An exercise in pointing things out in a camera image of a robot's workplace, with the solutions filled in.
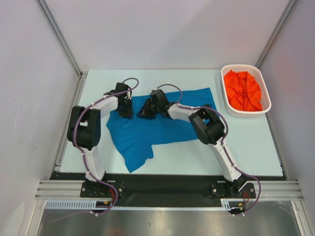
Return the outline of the blue t shirt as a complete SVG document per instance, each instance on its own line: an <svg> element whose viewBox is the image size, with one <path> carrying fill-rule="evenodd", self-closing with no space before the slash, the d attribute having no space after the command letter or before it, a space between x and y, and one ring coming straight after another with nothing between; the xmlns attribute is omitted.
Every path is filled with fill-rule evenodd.
<svg viewBox="0 0 315 236"><path fill-rule="evenodd" d="M134 96L133 110L139 112L147 98L148 95ZM208 104L216 110L210 88L185 90L181 102L188 106ZM130 173L143 166L147 159L154 157L152 145L198 140L189 122L163 118L161 115L157 115L155 119L138 118L136 115L132 119L127 119L113 111L106 125Z"/></svg>

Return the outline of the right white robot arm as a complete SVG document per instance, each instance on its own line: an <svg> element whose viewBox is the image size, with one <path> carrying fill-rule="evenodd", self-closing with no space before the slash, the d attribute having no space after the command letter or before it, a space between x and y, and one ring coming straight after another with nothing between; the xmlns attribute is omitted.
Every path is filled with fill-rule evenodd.
<svg viewBox="0 0 315 236"><path fill-rule="evenodd" d="M235 163L225 138L228 133L226 120L210 105L199 107L169 102L161 89L153 90L138 112L139 118L154 119L157 114L164 118L189 122L198 139L214 153L227 182L227 192L232 197L239 197L245 191L248 178Z"/></svg>

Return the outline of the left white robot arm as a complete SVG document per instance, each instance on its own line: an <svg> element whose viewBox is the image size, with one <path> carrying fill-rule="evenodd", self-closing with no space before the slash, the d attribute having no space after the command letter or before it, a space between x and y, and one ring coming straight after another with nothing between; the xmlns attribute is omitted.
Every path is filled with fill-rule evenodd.
<svg viewBox="0 0 315 236"><path fill-rule="evenodd" d="M108 184L103 181L105 169L101 165L98 144L101 138L101 119L112 111L119 117L131 119L132 88L125 83L117 83L114 90L103 95L87 107L74 106L71 110L67 139L77 148L83 158L85 177L93 181L91 191L98 197L108 192Z"/></svg>

